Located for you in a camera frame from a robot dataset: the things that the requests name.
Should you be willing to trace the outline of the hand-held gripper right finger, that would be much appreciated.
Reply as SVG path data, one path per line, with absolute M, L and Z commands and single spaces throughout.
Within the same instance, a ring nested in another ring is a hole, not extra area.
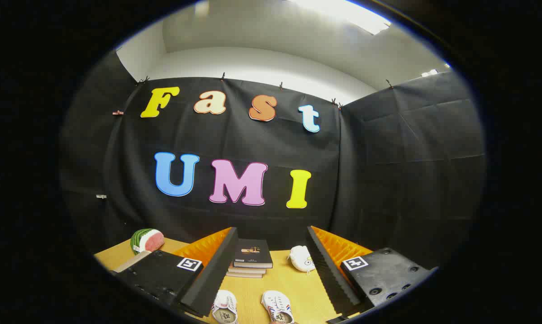
M 386 247 L 370 250 L 316 226 L 306 246 L 335 312 L 349 316 L 388 304 L 433 272 Z

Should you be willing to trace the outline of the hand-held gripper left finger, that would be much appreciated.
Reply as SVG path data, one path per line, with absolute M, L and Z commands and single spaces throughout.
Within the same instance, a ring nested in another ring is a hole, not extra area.
M 140 252 L 111 273 L 162 308 L 205 317 L 211 311 L 237 244 L 237 228 L 229 227 L 173 253 Z

